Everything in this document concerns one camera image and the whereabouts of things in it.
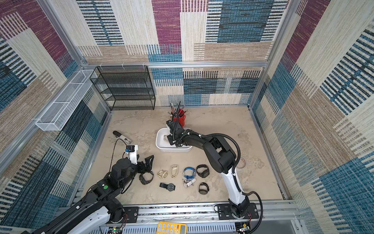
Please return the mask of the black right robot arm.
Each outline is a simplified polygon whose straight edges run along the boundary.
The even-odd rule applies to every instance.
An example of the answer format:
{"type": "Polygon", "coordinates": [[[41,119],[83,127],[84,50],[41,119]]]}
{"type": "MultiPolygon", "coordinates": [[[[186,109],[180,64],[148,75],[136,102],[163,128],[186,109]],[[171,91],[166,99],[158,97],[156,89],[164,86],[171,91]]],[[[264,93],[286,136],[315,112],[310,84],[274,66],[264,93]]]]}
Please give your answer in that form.
{"type": "Polygon", "coordinates": [[[242,218],[250,206],[249,196],[255,195],[263,211],[263,203],[257,192],[243,191],[237,175],[237,165],[241,159],[239,144],[230,136],[222,133],[203,135],[191,129],[185,130],[179,121],[166,122],[170,134],[170,145],[193,146],[202,149],[211,167],[223,177],[228,191],[228,200],[231,205],[231,213],[235,218],[242,218]]]}

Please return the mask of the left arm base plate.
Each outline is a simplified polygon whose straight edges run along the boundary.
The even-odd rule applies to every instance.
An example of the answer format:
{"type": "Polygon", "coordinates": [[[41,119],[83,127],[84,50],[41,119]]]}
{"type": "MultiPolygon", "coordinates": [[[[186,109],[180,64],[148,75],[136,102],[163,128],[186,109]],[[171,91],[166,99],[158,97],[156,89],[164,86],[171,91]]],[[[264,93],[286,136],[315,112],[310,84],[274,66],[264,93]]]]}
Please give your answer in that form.
{"type": "Polygon", "coordinates": [[[120,224],[136,223],[138,219],[138,206],[123,207],[120,211],[120,224]]]}

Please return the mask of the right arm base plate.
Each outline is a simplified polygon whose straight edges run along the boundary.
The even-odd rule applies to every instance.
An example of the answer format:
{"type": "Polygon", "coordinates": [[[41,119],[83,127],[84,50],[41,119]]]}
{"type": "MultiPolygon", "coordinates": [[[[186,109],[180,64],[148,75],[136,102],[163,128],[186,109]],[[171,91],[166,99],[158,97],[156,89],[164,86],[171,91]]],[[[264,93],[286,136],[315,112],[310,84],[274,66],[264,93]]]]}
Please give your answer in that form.
{"type": "Polygon", "coordinates": [[[218,203],[213,207],[214,211],[218,214],[219,220],[229,220],[229,219],[259,219],[259,209],[255,203],[250,203],[244,214],[239,217],[232,213],[231,205],[229,203],[218,203]]]}

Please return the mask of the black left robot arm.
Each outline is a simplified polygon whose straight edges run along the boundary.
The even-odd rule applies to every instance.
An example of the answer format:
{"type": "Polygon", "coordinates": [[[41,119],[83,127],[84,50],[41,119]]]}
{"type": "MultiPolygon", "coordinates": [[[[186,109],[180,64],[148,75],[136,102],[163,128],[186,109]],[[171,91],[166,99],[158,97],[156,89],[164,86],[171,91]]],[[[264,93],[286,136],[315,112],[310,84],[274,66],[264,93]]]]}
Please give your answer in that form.
{"type": "Polygon", "coordinates": [[[150,172],[153,160],[153,155],[145,158],[145,162],[136,164],[129,158],[118,160],[111,171],[93,185],[75,205],[33,233],[87,234],[108,222],[124,224],[131,215],[116,197],[129,189],[138,173],[150,172]]]}

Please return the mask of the white plastic storage box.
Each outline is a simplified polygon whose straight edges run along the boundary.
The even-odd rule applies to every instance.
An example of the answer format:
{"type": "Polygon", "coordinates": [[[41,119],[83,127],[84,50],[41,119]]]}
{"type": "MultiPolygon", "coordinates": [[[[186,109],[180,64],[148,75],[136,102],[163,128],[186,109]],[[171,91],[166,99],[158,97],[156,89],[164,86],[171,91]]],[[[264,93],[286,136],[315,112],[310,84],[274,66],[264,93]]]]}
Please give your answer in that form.
{"type": "Polygon", "coordinates": [[[156,147],[161,152],[172,152],[172,153],[186,153],[192,150],[192,146],[183,145],[182,147],[171,146],[169,143],[164,141],[164,135],[169,135],[169,129],[167,127],[161,128],[157,132],[156,136],[156,147]]]}

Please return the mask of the black chunky watch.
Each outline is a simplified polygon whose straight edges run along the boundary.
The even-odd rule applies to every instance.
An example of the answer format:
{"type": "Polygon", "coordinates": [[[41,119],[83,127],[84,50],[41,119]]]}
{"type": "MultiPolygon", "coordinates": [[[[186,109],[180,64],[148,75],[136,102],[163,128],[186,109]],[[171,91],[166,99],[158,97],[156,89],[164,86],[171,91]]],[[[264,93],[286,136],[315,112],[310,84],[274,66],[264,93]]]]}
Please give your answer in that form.
{"type": "Polygon", "coordinates": [[[154,179],[154,173],[152,171],[141,173],[139,175],[139,180],[142,185],[148,185],[150,184],[154,179]]]}

